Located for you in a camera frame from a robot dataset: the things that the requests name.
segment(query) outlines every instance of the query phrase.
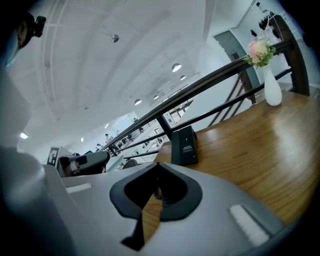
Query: black railing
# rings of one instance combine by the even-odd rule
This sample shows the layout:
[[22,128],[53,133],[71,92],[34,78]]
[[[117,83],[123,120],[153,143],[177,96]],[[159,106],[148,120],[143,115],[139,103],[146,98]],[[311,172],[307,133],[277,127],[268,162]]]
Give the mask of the black railing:
[[[282,18],[278,15],[275,16],[277,18],[277,23],[280,26],[282,35],[284,31],[288,30],[288,26],[285,24],[285,22],[282,20]],[[304,65],[304,61],[302,59],[302,55],[300,52],[300,49],[298,45],[296,44],[295,38],[292,36],[292,34],[287,33],[285,34],[287,36],[284,37],[286,41],[282,41],[279,43],[276,43],[273,45],[273,47],[276,48],[276,55],[284,53],[284,56],[287,60],[287,62],[290,64],[291,68],[286,69],[279,74],[275,76],[275,78],[278,80],[285,76],[286,74],[291,73],[291,79],[292,79],[292,84],[293,84],[293,91],[295,93],[300,93],[304,95],[309,95],[309,82],[308,82],[308,77],[306,76],[306,67]],[[215,113],[218,113],[226,108],[229,108],[230,106],[233,106],[236,103],[242,102],[245,98],[248,98],[258,91],[262,90],[264,88],[264,83],[261,85],[249,89],[245,93],[241,95],[237,95],[235,98],[232,100],[228,100],[224,104],[215,107],[214,109],[208,111],[207,113],[204,113],[200,116],[194,117],[188,121],[185,121],[184,123],[181,123],[173,128],[170,128],[168,125],[167,121],[163,117],[163,114],[170,111],[171,109],[175,108],[181,103],[184,103],[188,99],[204,92],[205,90],[211,88],[212,86],[236,75],[244,71],[245,69],[249,68],[250,65],[247,64],[242,58],[238,58],[227,65],[213,71],[212,73],[204,76],[203,78],[199,79],[198,81],[194,82],[187,88],[183,89],[179,93],[175,94],[156,108],[154,108],[152,111],[150,111],[148,114],[140,118],[137,122],[132,124],[130,127],[125,129],[123,132],[121,132],[117,137],[115,137],[112,141],[110,141],[105,147],[102,148],[106,149],[111,145],[114,145],[116,142],[120,141],[121,139],[125,138],[128,136],[130,133],[133,131],[139,129],[140,127],[144,126],[145,124],[149,123],[150,121],[157,120],[159,124],[161,125],[162,129],[164,132],[161,134],[157,134],[155,136],[152,136],[150,138],[141,140],[137,143],[131,144],[125,148],[119,149],[116,152],[124,151],[126,149],[138,146],[142,143],[154,140],[158,137],[161,137],[163,135],[167,135],[169,139],[171,139],[171,134],[174,131],[177,131],[181,128],[184,128],[186,126],[189,126],[197,121],[200,121],[204,118],[207,118],[209,116],[214,115]],[[302,81],[302,84],[297,85],[297,81]],[[141,157],[141,156],[147,156],[150,154],[155,154],[157,153],[158,150],[143,153],[143,154],[138,154],[134,156],[129,156],[125,158],[136,158],[136,157]]]

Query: chair backrest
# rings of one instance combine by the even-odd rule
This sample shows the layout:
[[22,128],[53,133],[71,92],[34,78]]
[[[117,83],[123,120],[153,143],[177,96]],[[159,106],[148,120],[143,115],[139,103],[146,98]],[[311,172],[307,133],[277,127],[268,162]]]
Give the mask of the chair backrest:
[[130,167],[135,167],[138,165],[138,162],[134,159],[130,159],[128,162],[125,163],[124,167],[122,169],[127,169]]

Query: wooden table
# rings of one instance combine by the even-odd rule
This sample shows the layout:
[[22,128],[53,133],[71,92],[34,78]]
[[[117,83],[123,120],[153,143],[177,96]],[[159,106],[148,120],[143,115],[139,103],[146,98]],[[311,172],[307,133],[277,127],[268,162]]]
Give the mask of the wooden table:
[[[199,163],[187,167],[238,185],[288,224],[306,210],[320,179],[320,101],[282,93],[280,106],[264,100],[198,131]],[[171,162],[171,142],[154,161]],[[144,208],[146,233],[159,225],[160,206],[151,198]]]

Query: metal handrail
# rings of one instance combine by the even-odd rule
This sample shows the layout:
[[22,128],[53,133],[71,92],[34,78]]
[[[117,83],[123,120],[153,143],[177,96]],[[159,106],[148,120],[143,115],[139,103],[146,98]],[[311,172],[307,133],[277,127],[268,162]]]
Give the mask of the metal handrail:
[[[276,48],[276,54],[281,54],[285,52],[287,49],[290,49],[292,46],[291,41],[283,41],[279,42],[273,45],[273,47]],[[140,127],[144,126],[145,124],[149,123],[150,121],[160,117],[162,114],[166,113],[167,111],[173,109],[177,105],[187,101],[188,99],[202,93],[203,91],[211,88],[212,86],[232,77],[235,74],[240,73],[241,71],[251,67],[246,61],[244,61],[242,58],[238,58],[230,63],[228,63],[225,66],[222,66],[221,68],[213,71],[212,73],[204,76],[203,78],[199,79],[198,81],[194,82],[187,88],[181,90],[159,106],[155,107],[152,111],[141,117],[138,121],[133,123],[131,126],[129,126],[127,129],[125,129],[123,132],[121,132],[118,136],[116,136],[113,140],[111,140],[109,143],[107,143],[101,150],[105,150],[109,146],[113,145],[114,143],[120,141],[121,139],[125,138],[128,134],[132,133],[133,131],[139,129]],[[184,122],[183,124],[180,124],[176,127],[174,127],[172,130],[176,131],[181,129],[182,127],[193,124],[199,117],[193,118],[192,122],[191,120]]]

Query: face mask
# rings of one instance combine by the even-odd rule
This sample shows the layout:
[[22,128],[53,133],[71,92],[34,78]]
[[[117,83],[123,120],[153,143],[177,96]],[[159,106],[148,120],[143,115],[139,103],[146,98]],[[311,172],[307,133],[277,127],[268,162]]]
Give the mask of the face mask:
[[5,67],[12,65],[18,53],[18,35],[17,31],[14,30],[8,39],[5,50],[2,53],[1,61]]

